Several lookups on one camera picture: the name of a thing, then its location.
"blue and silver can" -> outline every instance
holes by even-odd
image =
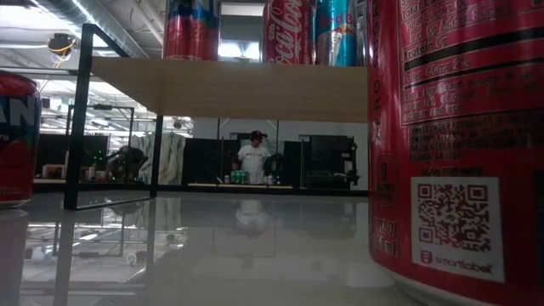
[[[315,10],[317,65],[357,65],[355,0],[319,0]]]

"can rim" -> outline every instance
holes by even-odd
[[[11,76],[11,77],[18,77],[19,79],[22,79],[24,81],[32,83],[32,85],[34,85],[34,86],[37,85],[36,81],[30,79],[29,77],[22,76],[22,75],[17,74],[17,73],[13,73],[13,72],[9,72],[9,71],[5,71],[5,70],[0,69],[0,76],[1,75],[8,75],[8,76]]]

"person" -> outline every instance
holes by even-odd
[[[106,159],[108,160],[106,172],[111,171],[114,177],[125,178],[126,171],[126,179],[133,181],[138,177],[139,169],[147,157],[142,150],[125,145]]]
[[[261,144],[263,134],[253,131],[250,134],[250,145],[246,145],[238,152],[238,160],[241,162],[241,169],[249,175],[249,183],[264,183],[264,161],[270,157],[270,153]]]

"red can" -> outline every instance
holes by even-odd
[[[32,197],[41,110],[32,80],[0,71],[0,207]]]
[[[450,302],[543,305],[544,2],[368,5],[372,258]]]
[[[217,0],[168,0],[165,60],[218,60]]]
[[[312,64],[312,5],[307,0],[269,0],[264,5],[263,61]]]

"wooden shelf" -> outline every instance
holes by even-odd
[[[164,116],[366,122],[366,68],[93,58],[93,74]]]

